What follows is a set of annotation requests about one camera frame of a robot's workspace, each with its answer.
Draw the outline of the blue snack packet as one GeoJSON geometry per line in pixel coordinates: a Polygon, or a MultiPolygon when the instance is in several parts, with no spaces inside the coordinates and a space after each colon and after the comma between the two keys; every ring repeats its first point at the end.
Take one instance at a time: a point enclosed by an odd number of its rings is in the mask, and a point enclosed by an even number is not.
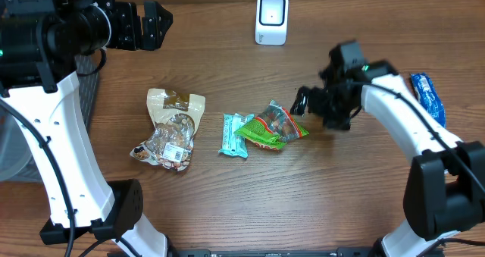
{"type": "Polygon", "coordinates": [[[445,127],[446,111],[430,77],[426,73],[411,74],[411,83],[421,106],[437,123],[445,127]]]}

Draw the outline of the green candy packet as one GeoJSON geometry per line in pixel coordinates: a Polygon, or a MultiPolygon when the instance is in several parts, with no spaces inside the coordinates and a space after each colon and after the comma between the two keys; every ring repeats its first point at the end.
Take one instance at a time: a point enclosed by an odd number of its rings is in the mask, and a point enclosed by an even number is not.
{"type": "Polygon", "coordinates": [[[279,151],[288,142],[309,135],[309,132],[274,100],[266,109],[235,131],[237,136],[262,149],[279,151]]]}

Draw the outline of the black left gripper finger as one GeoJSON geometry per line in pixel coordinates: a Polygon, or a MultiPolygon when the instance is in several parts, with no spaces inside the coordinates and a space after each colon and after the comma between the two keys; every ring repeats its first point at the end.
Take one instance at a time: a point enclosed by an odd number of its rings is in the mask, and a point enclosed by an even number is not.
{"type": "Polygon", "coordinates": [[[146,51],[160,49],[165,35],[166,32],[163,30],[145,30],[142,36],[141,49],[146,51]]]}
{"type": "Polygon", "coordinates": [[[167,32],[173,23],[173,15],[157,1],[144,1],[145,17],[142,19],[144,32],[167,32]]]}

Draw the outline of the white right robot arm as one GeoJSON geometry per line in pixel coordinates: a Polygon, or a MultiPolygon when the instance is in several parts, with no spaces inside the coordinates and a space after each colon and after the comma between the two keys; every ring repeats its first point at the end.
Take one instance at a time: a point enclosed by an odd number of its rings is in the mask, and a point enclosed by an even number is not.
{"type": "Polygon", "coordinates": [[[324,87],[302,86],[291,114],[308,112],[327,129],[349,130],[360,111],[374,116],[405,154],[410,171],[405,220],[366,256],[440,256],[439,246],[484,222],[484,146],[463,142],[434,120],[386,60],[369,62],[352,40],[330,50],[324,87]]]}

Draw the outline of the beige nut snack bag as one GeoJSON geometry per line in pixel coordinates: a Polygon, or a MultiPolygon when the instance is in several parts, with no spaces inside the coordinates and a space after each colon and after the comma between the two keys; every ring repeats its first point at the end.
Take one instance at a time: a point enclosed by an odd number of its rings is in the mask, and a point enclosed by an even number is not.
{"type": "Polygon", "coordinates": [[[194,136],[205,112],[205,97],[152,88],[146,105],[154,125],[152,135],[132,149],[130,156],[172,171],[189,167],[194,136]]]}

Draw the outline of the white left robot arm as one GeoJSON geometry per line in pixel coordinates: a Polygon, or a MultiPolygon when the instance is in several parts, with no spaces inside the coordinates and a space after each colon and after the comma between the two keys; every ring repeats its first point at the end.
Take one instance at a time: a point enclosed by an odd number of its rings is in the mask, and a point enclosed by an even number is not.
{"type": "Polygon", "coordinates": [[[159,49],[173,22],[158,2],[3,0],[1,106],[15,117],[49,198],[40,231],[47,245],[72,250],[92,233],[128,256],[174,256],[170,240],[143,212],[138,180],[107,181],[95,159],[80,107],[75,58],[107,49],[159,49]]]}

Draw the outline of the teal snack packet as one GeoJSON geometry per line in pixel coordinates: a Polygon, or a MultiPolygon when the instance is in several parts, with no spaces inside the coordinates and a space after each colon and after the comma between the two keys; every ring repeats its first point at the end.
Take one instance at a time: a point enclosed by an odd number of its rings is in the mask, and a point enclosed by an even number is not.
{"type": "Polygon", "coordinates": [[[241,158],[248,158],[249,154],[246,148],[246,139],[235,134],[235,132],[253,119],[253,117],[253,114],[248,114],[246,116],[237,113],[224,114],[222,143],[221,149],[218,151],[219,153],[231,157],[239,156],[241,158]]]}

